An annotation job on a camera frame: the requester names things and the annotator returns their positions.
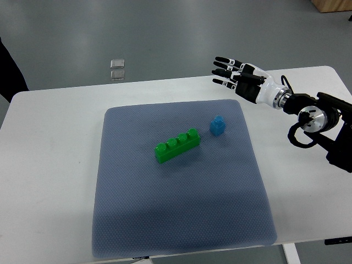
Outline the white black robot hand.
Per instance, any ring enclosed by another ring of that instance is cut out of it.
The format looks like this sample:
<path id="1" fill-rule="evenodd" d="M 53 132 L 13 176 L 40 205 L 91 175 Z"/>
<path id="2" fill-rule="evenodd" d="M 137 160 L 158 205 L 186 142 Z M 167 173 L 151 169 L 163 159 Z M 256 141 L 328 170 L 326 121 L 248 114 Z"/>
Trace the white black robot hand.
<path id="1" fill-rule="evenodd" d="M 217 69 L 212 71 L 216 76 L 212 81 L 235 91 L 251 103 L 281 109 L 293 94 L 288 85 L 277 83 L 268 72 L 250 63 L 224 57 L 216 57 L 213 63 Z"/>

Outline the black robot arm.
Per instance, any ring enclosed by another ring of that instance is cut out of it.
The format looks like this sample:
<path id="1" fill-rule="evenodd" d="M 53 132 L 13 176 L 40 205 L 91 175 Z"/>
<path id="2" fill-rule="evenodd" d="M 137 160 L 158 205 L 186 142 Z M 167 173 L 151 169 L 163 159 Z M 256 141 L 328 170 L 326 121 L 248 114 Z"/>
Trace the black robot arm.
<path id="1" fill-rule="evenodd" d="M 302 149 L 320 145 L 327 151 L 331 164 L 351 173 L 351 104 L 327 93 L 319 92 L 317 98 L 304 93 L 285 96 L 280 106 L 287 114 L 298 117 L 288 131 L 290 143 Z M 342 120 L 343 125 L 332 140 L 322 133 L 334 128 Z"/>

